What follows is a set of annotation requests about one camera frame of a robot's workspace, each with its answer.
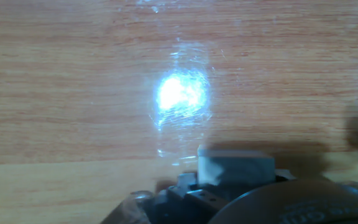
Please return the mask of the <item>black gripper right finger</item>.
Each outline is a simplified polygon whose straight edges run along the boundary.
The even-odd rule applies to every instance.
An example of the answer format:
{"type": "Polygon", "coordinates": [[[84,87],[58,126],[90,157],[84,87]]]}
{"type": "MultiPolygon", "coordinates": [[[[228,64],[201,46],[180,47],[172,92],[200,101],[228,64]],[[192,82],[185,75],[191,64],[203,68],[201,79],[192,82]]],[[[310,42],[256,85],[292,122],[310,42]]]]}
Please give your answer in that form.
{"type": "Polygon", "coordinates": [[[288,169],[276,169],[275,176],[276,181],[288,181],[296,179],[296,177],[292,175],[288,169]]]}

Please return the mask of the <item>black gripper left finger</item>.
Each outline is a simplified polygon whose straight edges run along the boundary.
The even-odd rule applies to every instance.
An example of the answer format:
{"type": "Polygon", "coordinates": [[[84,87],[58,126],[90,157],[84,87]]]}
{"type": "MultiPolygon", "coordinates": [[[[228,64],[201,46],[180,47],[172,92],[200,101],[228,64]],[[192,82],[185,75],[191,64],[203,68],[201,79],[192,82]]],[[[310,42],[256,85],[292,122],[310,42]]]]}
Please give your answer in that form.
{"type": "Polygon", "coordinates": [[[154,223],[205,224],[228,203],[228,200],[199,187],[195,173],[181,174],[175,185],[156,196],[154,223]]]}

